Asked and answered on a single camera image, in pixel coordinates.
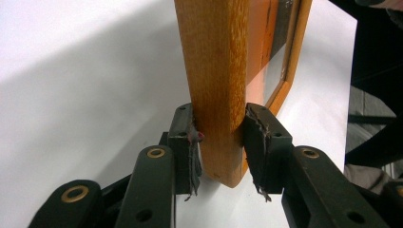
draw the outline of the metal pin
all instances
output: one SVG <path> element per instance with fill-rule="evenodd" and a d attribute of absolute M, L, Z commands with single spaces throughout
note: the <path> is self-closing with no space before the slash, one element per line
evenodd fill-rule
<path fill-rule="evenodd" d="M 83 185 L 77 185 L 74 187 L 68 188 L 66 192 L 63 193 L 62 195 L 62 201 L 66 203 L 72 203 L 75 201 L 82 200 L 86 194 L 88 194 L 89 189 L 86 186 Z"/>
<path fill-rule="evenodd" d="M 150 149 L 147 152 L 148 158 L 151 158 L 151 159 L 158 159 L 158 158 L 162 157 L 164 154 L 165 154 L 165 151 L 161 148 Z"/>
<path fill-rule="evenodd" d="M 312 150 L 302 150 L 302 154 L 305 157 L 308 157 L 310 159 L 317 159 L 319 158 L 319 154 L 316 151 L 312 151 Z"/>

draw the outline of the wooden post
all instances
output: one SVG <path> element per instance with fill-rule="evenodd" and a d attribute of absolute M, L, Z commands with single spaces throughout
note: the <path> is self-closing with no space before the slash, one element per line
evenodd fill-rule
<path fill-rule="evenodd" d="M 203 171 L 229 187 L 241 180 L 247 18 L 244 0 L 176 0 Z"/>
<path fill-rule="evenodd" d="M 205 135 L 203 171 L 235 187 L 247 170 L 245 102 L 266 102 L 263 69 L 271 56 L 278 0 L 175 0 L 175 7 L 196 127 Z M 285 98 L 288 90 L 278 93 Z"/>

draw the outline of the wooden frame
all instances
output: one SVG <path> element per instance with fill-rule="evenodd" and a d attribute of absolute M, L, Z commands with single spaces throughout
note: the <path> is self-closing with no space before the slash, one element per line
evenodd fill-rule
<path fill-rule="evenodd" d="M 278 3 L 292 7 L 283 73 L 267 101 L 277 113 L 294 80 L 312 0 L 175 0 L 187 81 L 201 143 L 203 171 L 235 187 L 247 170 L 241 123 L 246 102 L 271 55 Z"/>

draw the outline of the white surface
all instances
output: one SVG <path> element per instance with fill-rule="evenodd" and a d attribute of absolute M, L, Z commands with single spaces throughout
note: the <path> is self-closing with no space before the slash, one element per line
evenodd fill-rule
<path fill-rule="evenodd" d="M 26 227 L 61 184 L 131 173 L 190 101 L 173 1 L 4 1 L 0 8 L 0 226 Z M 355 20 L 314 0 L 295 83 L 278 118 L 343 164 Z M 287 227 L 280 196 L 249 174 L 202 177 L 178 227 Z"/>

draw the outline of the black object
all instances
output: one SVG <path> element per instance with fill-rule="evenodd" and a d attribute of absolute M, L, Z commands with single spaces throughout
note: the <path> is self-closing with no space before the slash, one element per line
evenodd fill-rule
<path fill-rule="evenodd" d="M 243 142 L 254 184 L 266 199 L 267 194 L 282 192 L 292 140 L 290 133 L 267 108 L 247 104 Z"/>
<path fill-rule="evenodd" d="M 167 146 L 149 146 L 140 152 L 116 228 L 175 227 L 174 167 Z"/>
<path fill-rule="evenodd" d="M 176 194 L 198 194 L 202 166 L 198 143 L 202 139 L 193 125 L 192 104 L 178 107 L 169 129 L 167 143 L 175 151 Z"/>
<path fill-rule="evenodd" d="M 348 123 L 350 124 L 377 124 L 387 125 L 393 123 L 396 117 L 378 117 L 378 116 L 358 116 L 349 114 Z"/>
<path fill-rule="evenodd" d="M 403 114 L 376 135 L 346 154 L 346 163 L 381 167 L 403 159 Z"/>
<path fill-rule="evenodd" d="M 74 180 L 50 195 L 29 228 L 95 227 L 103 212 L 99 184 L 91 180 Z"/>
<path fill-rule="evenodd" d="M 380 197 L 362 197 L 322 151 L 293 147 L 291 135 L 264 106 L 247 105 L 243 128 L 254 184 L 267 200 L 269 193 L 283 192 L 291 227 L 388 227 L 382 219 L 401 227 L 403 185 L 386 188 Z M 175 227 L 175 195 L 196 193 L 199 186 L 201 138 L 190 104 L 179 107 L 169 133 L 139 154 L 131 176 L 103 191 L 90 180 L 62 185 L 30 227 Z M 77 186 L 88 191 L 75 191 Z M 395 211 L 380 213 L 390 201 Z"/>

